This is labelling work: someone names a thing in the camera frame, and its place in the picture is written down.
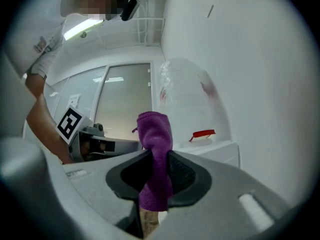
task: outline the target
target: red clip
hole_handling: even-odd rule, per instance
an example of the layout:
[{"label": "red clip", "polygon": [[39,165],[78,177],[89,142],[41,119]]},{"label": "red clip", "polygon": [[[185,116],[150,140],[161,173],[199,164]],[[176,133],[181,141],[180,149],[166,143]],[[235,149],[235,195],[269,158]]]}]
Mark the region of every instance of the red clip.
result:
[{"label": "red clip", "polygon": [[203,137],[207,135],[207,138],[210,137],[212,134],[216,134],[215,130],[201,130],[201,131],[196,131],[193,133],[192,138],[189,140],[190,142],[194,139],[194,138],[199,138],[199,137]]}]

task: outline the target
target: glass door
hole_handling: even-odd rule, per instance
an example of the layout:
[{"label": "glass door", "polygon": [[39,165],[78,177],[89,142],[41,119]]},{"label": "glass door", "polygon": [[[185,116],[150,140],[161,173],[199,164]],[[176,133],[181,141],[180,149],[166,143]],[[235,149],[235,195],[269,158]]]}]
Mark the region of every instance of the glass door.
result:
[{"label": "glass door", "polygon": [[103,83],[95,123],[103,125],[104,136],[138,141],[138,115],[152,110],[150,64],[110,67]]}]

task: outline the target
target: ceiling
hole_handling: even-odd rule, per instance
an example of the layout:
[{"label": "ceiling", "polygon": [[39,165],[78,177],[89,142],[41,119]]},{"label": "ceiling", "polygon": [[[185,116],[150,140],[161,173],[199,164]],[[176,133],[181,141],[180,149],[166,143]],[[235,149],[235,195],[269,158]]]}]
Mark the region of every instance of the ceiling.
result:
[{"label": "ceiling", "polygon": [[[136,45],[159,46],[164,27],[166,0],[140,0],[140,2],[141,6],[133,19],[126,22],[104,21],[87,29],[85,38],[77,34],[65,41],[63,47],[65,55],[70,57],[84,50],[109,50]],[[64,32],[87,19],[78,14],[68,16]]]}]

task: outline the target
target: purple cloth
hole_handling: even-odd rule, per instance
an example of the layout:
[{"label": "purple cloth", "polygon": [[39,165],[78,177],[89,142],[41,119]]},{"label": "purple cloth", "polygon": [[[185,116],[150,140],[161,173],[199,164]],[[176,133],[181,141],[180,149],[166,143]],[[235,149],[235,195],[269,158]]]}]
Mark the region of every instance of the purple cloth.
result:
[{"label": "purple cloth", "polygon": [[173,140],[168,117],[158,112],[145,112],[137,119],[140,142],[153,155],[152,174],[139,194],[139,205],[148,211],[168,210],[168,198],[173,195],[167,174],[167,153]]}]

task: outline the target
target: white wall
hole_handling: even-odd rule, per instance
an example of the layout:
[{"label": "white wall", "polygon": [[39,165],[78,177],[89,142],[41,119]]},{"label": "white wall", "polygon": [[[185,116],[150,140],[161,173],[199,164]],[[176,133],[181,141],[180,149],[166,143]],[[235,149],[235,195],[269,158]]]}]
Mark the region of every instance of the white wall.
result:
[{"label": "white wall", "polygon": [[319,57],[298,13],[286,0],[167,0],[165,19],[165,58],[209,73],[242,169],[297,204],[313,179],[320,126]]},{"label": "white wall", "polygon": [[159,67],[165,61],[160,47],[129,46],[116,49],[82,49],[71,57],[62,49],[48,74],[47,82],[53,85],[75,74],[102,66],[130,64],[133,62],[151,62],[152,108],[156,110],[160,103],[157,86]]}]

